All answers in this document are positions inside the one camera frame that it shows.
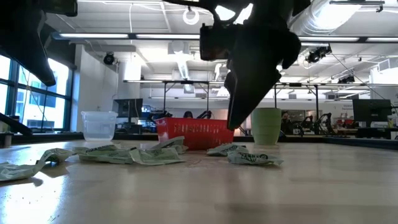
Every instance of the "security camera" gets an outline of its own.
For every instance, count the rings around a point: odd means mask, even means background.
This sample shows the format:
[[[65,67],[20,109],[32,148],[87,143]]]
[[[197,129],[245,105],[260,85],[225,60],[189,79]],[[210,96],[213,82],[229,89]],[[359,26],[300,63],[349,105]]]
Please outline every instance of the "security camera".
[[[114,59],[114,53],[113,52],[107,52],[105,57],[104,57],[104,63],[105,65],[114,65],[116,60]]]

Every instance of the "computer monitor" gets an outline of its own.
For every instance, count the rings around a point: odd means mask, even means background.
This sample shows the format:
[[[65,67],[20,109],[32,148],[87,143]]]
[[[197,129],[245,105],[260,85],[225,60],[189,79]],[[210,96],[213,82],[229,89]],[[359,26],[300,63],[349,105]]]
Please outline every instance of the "computer monitor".
[[[391,115],[390,100],[353,100],[355,121],[365,121],[370,127],[373,121],[388,121]]]
[[[140,118],[142,116],[142,99],[123,99],[115,100],[115,102],[119,105],[118,118]]]

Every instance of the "crumpled wrapper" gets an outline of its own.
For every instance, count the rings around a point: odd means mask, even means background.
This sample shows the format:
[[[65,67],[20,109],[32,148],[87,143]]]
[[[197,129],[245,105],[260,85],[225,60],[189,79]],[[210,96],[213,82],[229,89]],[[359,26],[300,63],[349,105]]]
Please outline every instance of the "crumpled wrapper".
[[[150,149],[146,149],[146,151],[150,151],[153,149],[174,148],[179,154],[184,154],[188,149],[187,146],[183,145],[184,139],[185,139],[184,136],[169,139],[165,142],[152,146]]]
[[[46,162],[61,163],[74,155],[73,152],[64,149],[49,149],[36,161],[36,165],[15,165],[9,162],[0,163],[0,181],[19,180],[33,177],[45,165]]]
[[[107,145],[89,149],[75,147],[73,151],[79,155],[79,160],[90,162],[108,162],[112,164],[132,164],[130,151],[136,149],[119,149],[115,145]]]
[[[281,165],[283,160],[276,156],[268,156],[266,154],[250,154],[235,151],[228,153],[228,162],[232,164],[265,166],[271,164]]]
[[[208,156],[227,156],[229,152],[249,152],[243,146],[239,146],[236,144],[223,144],[214,149],[208,149],[207,155]]]
[[[142,165],[157,166],[176,162],[184,162],[178,156],[177,150],[175,150],[173,147],[145,151],[141,149],[135,149],[129,153],[134,162]]]

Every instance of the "person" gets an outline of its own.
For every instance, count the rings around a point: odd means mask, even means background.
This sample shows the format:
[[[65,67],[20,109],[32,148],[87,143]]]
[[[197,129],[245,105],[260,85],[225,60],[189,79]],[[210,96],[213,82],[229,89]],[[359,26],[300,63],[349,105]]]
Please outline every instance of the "person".
[[[285,134],[293,134],[293,124],[289,119],[287,111],[282,112],[282,122],[280,124],[280,130]]]
[[[183,116],[184,118],[193,118],[193,114],[192,114],[192,112],[191,111],[186,111],[185,113],[184,113],[184,116]]]

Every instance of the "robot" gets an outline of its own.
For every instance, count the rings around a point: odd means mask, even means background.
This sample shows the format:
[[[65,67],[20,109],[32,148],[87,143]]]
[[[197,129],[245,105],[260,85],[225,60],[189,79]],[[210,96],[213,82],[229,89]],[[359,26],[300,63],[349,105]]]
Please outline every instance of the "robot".
[[[200,53],[202,60],[228,60],[231,72],[224,86],[231,98],[228,107],[230,130],[240,126],[281,78],[276,66],[281,64],[287,69],[296,61],[301,43],[289,31],[287,22],[311,4],[311,0],[164,1],[201,7],[214,15],[214,24],[200,29]],[[249,19],[243,25],[233,24],[250,3],[253,8]],[[54,85],[39,31],[45,12],[76,16],[77,1],[4,0],[2,5],[0,51],[36,74],[47,86]],[[222,21],[215,12],[217,6],[234,11],[235,16]]]

